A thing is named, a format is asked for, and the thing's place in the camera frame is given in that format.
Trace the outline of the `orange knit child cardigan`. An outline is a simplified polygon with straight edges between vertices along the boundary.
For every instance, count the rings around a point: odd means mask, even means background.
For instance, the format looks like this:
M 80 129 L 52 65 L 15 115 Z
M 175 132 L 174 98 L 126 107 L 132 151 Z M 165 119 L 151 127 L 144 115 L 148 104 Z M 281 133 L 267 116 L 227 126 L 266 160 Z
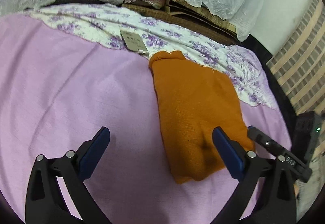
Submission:
M 214 128 L 245 150 L 247 136 L 240 100 L 230 78 L 184 57 L 160 51 L 149 60 L 157 96 L 162 140 L 177 184 L 202 181 L 225 167 L 213 140 Z

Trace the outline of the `beige checked cloth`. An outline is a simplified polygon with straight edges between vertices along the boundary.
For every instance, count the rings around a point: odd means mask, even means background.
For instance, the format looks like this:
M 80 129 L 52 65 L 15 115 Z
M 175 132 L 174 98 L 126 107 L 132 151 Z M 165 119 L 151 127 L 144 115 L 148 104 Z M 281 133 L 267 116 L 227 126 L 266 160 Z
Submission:
M 268 61 L 295 112 L 324 113 L 324 3 L 311 0 L 300 23 Z

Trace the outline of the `lilac bed sheet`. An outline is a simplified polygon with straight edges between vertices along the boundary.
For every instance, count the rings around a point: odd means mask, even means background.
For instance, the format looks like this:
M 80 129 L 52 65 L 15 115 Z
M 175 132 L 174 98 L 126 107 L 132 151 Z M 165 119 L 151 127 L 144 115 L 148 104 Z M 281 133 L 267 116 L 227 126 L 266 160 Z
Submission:
M 210 223 L 237 182 L 221 170 L 175 183 L 148 60 L 42 21 L 1 19 L 1 192 L 23 218 L 37 155 L 63 156 L 108 127 L 88 191 L 113 223 Z

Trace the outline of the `woven brown mat stack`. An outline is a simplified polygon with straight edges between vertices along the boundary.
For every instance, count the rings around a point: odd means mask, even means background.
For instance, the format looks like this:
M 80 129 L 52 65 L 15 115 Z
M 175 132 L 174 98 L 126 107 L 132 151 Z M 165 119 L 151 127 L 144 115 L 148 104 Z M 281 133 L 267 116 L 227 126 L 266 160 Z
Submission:
M 240 43 L 234 25 L 211 14 L 207 8 L 191 6 L 185 0 L 124 0 L 122 6 L 142 16 L 182 26 L 224 45 Z

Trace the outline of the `beige paper price tag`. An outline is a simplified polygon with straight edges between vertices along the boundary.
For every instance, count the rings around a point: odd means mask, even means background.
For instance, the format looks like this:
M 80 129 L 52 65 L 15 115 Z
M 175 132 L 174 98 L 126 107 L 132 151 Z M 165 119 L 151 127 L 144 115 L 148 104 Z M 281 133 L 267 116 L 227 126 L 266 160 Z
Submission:
M 127 49 L 129 49 L 130 51 L 133 51 L 138 54 L 148 53 L 148 49 L 146 48 L 139 34 L 122 30 L 121 36 L 127 46 Z

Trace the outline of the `purple floral white quilt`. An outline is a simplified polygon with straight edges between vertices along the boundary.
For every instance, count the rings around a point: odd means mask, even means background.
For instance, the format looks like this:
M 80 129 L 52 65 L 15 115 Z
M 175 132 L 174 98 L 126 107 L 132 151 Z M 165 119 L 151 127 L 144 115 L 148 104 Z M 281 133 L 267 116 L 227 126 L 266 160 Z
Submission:
M 111 4 L 63 4 L 26 10 L 24 14 L 52 29 L 113 50 L 126 50 L 123 31 L 138 34 L 147 49 L 145 58 L 160 51 L 181 51 L 188 60 L 227 74 L 241 101 L 271 109 L 278 106 L 261 63 L 241 46 L 223 45 L 179 25 Z

